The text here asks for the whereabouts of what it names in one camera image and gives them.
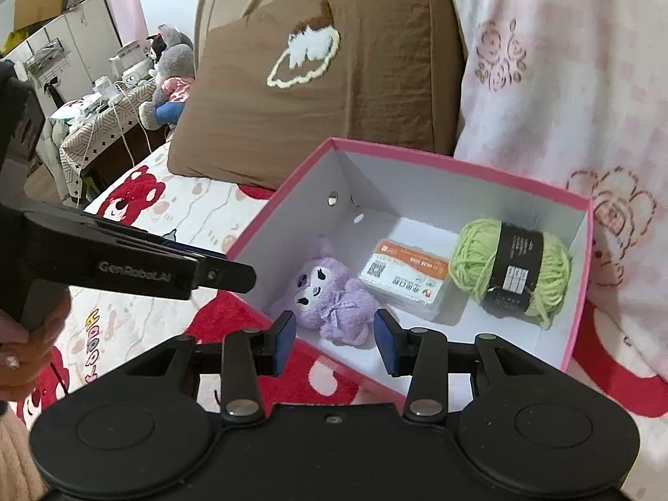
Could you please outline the person left hand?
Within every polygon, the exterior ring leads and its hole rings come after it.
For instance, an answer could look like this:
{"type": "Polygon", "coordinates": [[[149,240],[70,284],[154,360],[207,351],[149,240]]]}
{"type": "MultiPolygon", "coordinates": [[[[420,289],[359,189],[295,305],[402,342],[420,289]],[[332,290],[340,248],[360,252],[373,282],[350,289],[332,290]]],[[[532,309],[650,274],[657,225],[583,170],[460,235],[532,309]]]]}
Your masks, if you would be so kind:
{"type": "Polygon", "coordinates": [[[65,290],[60,303],[34,331],[1,312],[2,402],[19,402],[34,390],[42,370],[51,362],[51,349],[65,327],[70,308],[71,295],[65,290]]]}

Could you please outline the pink fuzzy sleeve forearm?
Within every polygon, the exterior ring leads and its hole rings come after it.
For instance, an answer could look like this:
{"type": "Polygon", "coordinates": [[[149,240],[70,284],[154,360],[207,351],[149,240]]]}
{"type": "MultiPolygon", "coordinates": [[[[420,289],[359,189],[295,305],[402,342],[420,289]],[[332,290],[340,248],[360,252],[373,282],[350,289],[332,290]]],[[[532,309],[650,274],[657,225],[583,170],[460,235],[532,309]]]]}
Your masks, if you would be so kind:
{"type": "Polygon", "coordinates": [[[48,491],[28,445],[25,424],[7,408],[0,422],[0,500],[36,501],[48,491]]]}

